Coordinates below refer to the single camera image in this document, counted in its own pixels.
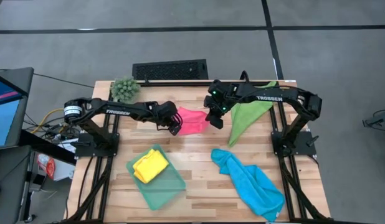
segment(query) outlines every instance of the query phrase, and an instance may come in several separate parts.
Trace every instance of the computer monitor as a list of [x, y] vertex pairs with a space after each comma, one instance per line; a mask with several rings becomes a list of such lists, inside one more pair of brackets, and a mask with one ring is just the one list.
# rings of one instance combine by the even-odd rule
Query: computer monitor
[[0, 105], [24, 96], [28, 96], [28, 93], [0, 76]]

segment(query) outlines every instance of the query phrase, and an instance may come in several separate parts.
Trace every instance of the plastic tray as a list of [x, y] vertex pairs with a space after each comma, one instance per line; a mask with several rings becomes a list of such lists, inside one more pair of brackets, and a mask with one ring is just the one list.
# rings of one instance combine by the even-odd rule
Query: plastic tray
[[147, 149], [147, 151], [129, 161], [126, 164], [126, 168], [128, 169], [131, 178], [135, 181], [138, 189], [143, 194], [149, 208], [151, 210], [157, 210], [168, 203], [178, 193], [186, 190], [186, 183], [179, 172], [174, 168], [171, 161], [166, 157], [161, 146], [156, 144], [151, 149], [159, 150], [163, 157], [169, 162], [169, 165], [148, 184], [142, 183], [133, 175], [135, 172], [133, 164], [144, 155], [147, 155], [150, 149]]

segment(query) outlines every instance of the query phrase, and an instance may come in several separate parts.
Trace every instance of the monitor screen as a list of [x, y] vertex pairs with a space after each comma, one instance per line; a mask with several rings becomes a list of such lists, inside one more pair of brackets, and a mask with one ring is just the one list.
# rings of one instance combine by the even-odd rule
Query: monitor screen
[[10, 85], [5, 84], [5, 82], [0, 79], [0, 104], [8, 103], [14, 100], [19, 100], [22, 98], [22, 93], [19, 93]]

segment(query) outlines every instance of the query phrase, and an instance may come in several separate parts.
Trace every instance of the yellow sponge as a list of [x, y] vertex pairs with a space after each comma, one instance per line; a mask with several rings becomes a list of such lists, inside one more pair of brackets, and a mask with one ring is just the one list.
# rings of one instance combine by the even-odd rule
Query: yellow sponge
[[142, 183], [147, 184], [168, 165], [168, 161], [158, 150], [151, 149], [147, 155], [141, 157], [133, 164], [134, 175]]

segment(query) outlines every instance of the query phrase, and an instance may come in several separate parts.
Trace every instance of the yellow cable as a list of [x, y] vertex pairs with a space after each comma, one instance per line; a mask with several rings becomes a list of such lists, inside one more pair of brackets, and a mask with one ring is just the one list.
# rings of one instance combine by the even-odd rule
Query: yellow cable
[[63, 108], [59, 108], [59, 109], [55, 109], [55, 110], [52, 110], [52, 111], [48, 112], [48, 113], [44, 116], [43, 120], [40, 122], [40, 124], [38, 125], [38, 127], [36, 127], [35, 130], [31, 131], [31, 133], [32, 133], [32, 134], [35, 134], [36, 131], [39, 130], [39, 128], [42, 127], [42, 124], [44, 123], [44, 121], [46, 121], [46, 119], [50, 116], [50, 114], [55, 113], [55, 112], [57, 112], [57, 111], [63, 111], [63, 110], [64, 110]]

